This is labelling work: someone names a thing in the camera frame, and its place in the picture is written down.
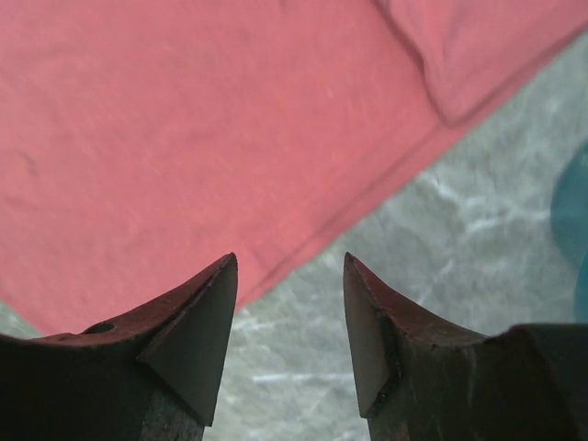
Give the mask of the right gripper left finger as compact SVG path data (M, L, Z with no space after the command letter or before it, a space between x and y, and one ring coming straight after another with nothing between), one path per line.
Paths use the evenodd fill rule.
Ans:
M211 426L238 285L227 254L79 334L1 339L4 440L199 440Z

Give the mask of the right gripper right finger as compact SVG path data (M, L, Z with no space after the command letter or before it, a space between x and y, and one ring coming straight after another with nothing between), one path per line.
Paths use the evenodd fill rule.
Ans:
M449 322L351 254L345 320L360 415L374 440L584 440L587 328Z

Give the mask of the salmon pink t shirt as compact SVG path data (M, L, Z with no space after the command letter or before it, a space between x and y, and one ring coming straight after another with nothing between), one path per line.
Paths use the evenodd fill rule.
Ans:
M244 306L586 28L584 1L4 1L1 298L80 332L233 252Z

